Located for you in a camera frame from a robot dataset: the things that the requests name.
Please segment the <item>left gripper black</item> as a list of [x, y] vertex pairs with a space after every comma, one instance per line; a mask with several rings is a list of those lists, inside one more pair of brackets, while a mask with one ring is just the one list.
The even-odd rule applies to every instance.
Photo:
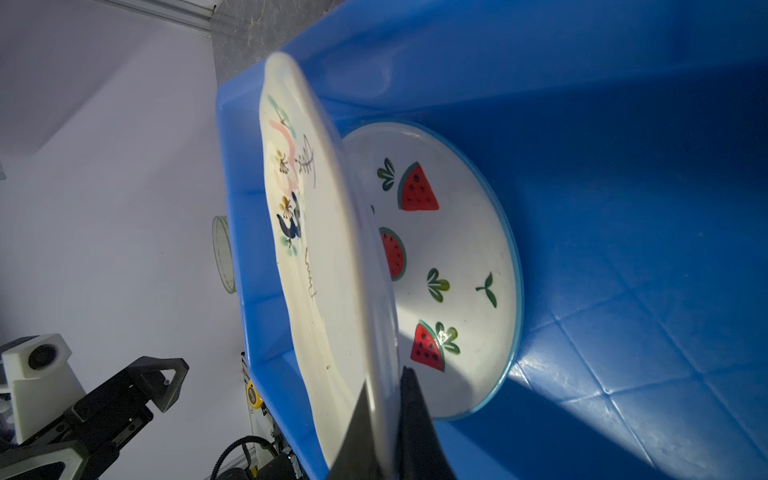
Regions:
[[189, 365], [142, 356], [1, 454], [2, 479], [98, 479], [149, 422], [178, 400]]

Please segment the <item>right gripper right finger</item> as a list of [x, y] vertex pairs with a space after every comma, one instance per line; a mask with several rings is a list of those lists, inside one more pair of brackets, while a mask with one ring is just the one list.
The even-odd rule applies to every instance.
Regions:
[[455, 479], [429, 415], [416, 372], [403, 368], [397, 441], [400, 479]]

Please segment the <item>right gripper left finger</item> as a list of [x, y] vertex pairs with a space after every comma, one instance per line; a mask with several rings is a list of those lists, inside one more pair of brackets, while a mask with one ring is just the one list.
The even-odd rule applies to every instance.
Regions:
[[374, 449], [366, 385], [363, 385], [341, 449], [327, 480], [381, 480], [384, 472]]

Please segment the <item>watermelon pattern white plate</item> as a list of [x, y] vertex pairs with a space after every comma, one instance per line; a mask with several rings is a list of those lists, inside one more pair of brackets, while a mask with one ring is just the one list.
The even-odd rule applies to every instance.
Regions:
[[503, 385], [522, 332], [522, 270], [503, 209], [469, 157], [427, 128], [373, 122], [343, 145], [386, 254], [400, 360], [433, 418], [471, 415]]

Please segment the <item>cream floral plate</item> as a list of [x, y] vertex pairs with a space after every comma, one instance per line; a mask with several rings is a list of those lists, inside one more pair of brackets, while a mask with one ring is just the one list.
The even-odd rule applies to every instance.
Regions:
[[290, 329], [323, 458], [367, 408], [370, 476], [397, 475], [397, 315], [382, 242], [338, 131], [297, 62], [268, 57], [259, 104], [264, 185]]

